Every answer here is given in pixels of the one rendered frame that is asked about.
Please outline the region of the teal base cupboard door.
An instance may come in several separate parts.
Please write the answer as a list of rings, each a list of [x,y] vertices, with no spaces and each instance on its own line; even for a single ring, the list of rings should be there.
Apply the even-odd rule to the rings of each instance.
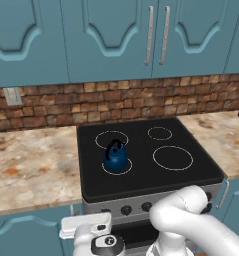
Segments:
[[[225,189],[225,180],[223,180],[217,197],[213,202],[210,214],[239,236],[239,179],[229,180],[230,186],[224,203],[220,209],[216,208]]]
[[[73,204],[0,215],[0,256],[72,256],[73,240],[59,237],[61,220],[82,214]]]

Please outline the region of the grey wall outlet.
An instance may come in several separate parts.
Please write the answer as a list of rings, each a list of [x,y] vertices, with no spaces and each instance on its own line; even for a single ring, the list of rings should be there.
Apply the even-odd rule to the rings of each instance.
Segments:
[[[8,106],[18,106],[22,104],[18,87],[4,88],[3,91]]]

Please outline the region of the black and silver stove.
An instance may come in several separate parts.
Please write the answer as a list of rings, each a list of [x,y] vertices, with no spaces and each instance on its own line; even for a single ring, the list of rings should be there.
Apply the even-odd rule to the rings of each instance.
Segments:
[[[103,154],[113,139],[125,143],[126,167],[107,171]],[[149,221],[145,202],[154,205],[174,191],[200,186],[212,199],[212,208],[224,179],[221,168],[177,118],[81,126],[77,129],[83,211],[110,209],[112,233],[123,238],[130,256],[144,256],[158,237]],[[125,216],[121,208],[132,207]]]

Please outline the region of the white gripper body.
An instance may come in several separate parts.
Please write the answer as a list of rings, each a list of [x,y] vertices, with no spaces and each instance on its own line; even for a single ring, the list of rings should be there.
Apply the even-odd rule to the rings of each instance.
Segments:
[[[95,236],[106,235],[111,232],[112,215],[110,212],[101,212],[64,217],[61,220],[59,237],[61,239],[73,239],[75,237],[75,232],[82,225],[89,225],[91,227],[91,232]]]

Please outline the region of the blue kettle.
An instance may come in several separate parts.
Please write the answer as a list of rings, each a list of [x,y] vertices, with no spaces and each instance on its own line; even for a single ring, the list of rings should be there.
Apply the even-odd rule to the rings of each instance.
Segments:
[[[125,143],[119,139],[113,139],[103,154],[103,166],[112,173],[121,172],[127,164],[127,154],[124,149]]]

